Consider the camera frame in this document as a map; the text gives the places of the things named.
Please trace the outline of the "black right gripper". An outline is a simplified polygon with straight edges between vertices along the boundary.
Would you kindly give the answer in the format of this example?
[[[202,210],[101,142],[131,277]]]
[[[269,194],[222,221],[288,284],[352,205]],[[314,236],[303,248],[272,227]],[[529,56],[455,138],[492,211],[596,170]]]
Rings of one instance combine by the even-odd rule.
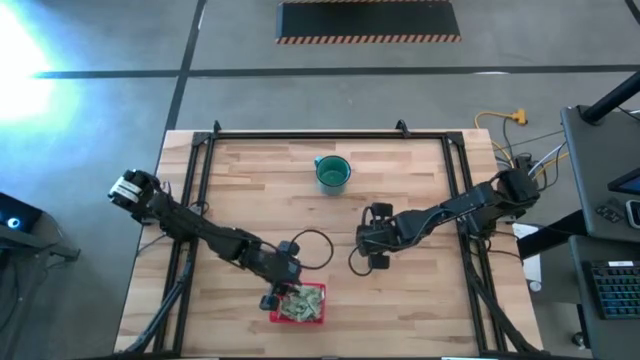
[[[368,262],[372,270],[385,270],[390,266],[390,257],[384,255],[384,252],[390,251],[398,244],[394,227],[391,224],[393,205],[373,203],[371,214],[371,226],[360,224],[356,227],[356,246],[369,249]],[[370,232],[368,239],[363,237]]]

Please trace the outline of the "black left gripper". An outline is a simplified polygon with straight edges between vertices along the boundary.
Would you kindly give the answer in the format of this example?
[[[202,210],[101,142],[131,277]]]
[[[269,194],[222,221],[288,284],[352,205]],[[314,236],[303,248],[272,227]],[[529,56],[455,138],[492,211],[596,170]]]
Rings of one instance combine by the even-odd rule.
[[[295,285],[302,285],[301,263],[296,258],[300,251],[293,241],[281,241],[274,251],[263,250],[252,244],[244,255],[244,267],[269,283],[267,293],[262,296],[259,308],[276,311],[280,300],[296,292]]]

